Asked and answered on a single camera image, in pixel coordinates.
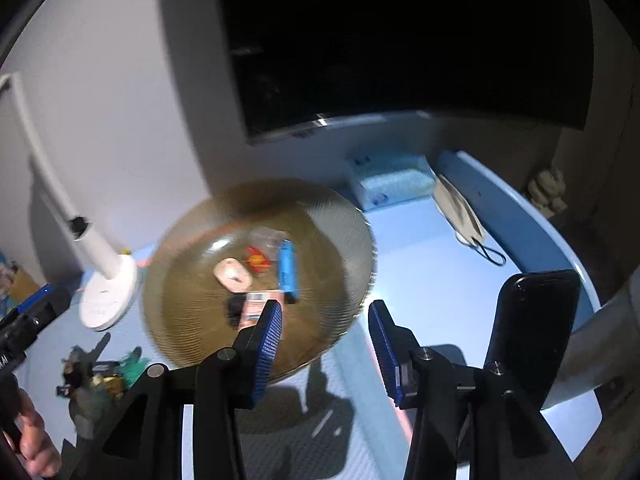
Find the person's left hand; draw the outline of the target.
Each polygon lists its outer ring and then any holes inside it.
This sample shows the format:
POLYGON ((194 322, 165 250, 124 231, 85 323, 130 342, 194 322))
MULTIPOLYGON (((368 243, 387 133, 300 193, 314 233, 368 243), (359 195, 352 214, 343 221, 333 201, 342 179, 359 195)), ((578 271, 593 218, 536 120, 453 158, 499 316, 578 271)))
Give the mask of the person's left hand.
POLYGON ((18 417, 22 421, 20 450, 23 464, 32 477, 52 478, 61 468, 61 455, 44 428, 44 421, 27 392, 19 388, 18 395, 18 417))

